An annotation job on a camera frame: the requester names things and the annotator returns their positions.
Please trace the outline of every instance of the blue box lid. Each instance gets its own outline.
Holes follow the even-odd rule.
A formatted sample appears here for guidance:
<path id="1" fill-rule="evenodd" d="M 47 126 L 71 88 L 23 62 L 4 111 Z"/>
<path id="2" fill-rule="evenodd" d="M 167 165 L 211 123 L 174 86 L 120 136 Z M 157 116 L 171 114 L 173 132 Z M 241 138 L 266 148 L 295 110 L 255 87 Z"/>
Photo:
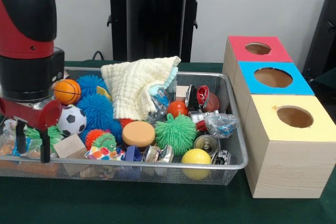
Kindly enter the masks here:
<path id="1" fill-rule="evenodd" d="M 240 61 L 239 65 L 252 94 L 314 95 L 293 63 Z"/>

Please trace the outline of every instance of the yellow ball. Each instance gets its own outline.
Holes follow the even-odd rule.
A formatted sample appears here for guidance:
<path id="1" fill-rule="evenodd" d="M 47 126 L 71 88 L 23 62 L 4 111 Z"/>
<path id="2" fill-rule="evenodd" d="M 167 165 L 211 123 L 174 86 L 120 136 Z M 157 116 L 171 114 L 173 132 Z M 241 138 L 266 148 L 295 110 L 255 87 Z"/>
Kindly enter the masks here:
<path id="1" fill-rule="evenodd" d="M 183 164 L 211 164 L 211 157 L 202 149 L 191 149 L 182 157 Z M 184 174 L 194 180 L 201 180 L 210 174 L 208 169 L 183 169 Z"/>

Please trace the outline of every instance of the wooden box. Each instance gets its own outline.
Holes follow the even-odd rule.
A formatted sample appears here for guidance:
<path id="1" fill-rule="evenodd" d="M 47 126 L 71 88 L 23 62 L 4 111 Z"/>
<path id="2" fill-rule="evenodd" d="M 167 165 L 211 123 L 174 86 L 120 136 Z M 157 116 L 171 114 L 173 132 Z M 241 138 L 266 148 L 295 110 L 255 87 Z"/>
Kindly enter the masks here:
<path id="1" fill-rule="evenodd" d="M 240 61 L 233 89 L 243 128 L 251 94 L 314 95 L 299 70 L 290 62 Z"/>
<path id="2" fill-rule="evenodd" d="M 223 71 L 234 83 L 239 61 L 292 62 L 277 37 L 229 36 L 226 42 Z"/>
<path id="3" fill-rule="evenodd" d="M 254 198 L 319 198 L 336 163 L 336 126 L 312 95 L 251 95 L 244 136 Z"/>

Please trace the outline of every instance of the black cable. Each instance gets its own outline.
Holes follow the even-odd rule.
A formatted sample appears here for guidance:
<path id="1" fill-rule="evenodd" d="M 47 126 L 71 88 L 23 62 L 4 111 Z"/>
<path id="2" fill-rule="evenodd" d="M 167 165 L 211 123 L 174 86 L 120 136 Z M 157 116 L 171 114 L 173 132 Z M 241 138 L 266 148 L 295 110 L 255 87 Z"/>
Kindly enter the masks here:
<path id="1" fill-rule="evenodd" d="M 95 59 L 96 59 L 96 56 L 97 56 L 98 54 L 100 55 L 101 60 L 105 60 L 103 54 L 101 53 L 101 51 L 96 51 L 96 52 L 93 54 L 92 59 L 95 60 Z"/>

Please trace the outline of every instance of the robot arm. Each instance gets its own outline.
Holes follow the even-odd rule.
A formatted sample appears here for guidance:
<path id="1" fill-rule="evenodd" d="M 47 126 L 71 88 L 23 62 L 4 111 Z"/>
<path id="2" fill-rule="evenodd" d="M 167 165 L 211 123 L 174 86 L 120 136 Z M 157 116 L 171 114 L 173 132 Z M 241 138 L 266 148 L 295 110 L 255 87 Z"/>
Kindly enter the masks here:
<path id="1" fill-rule="evenodd" d="M 41 133 L 41 161 L 50 161 L 48 127 L 61 105 L 52 83 L 63 78 L 64 52 L 54 52 L 55 0 L 0 0 L 0 113 L 18 120 L 17 148 L 25 152 L 23 127 Z"/>

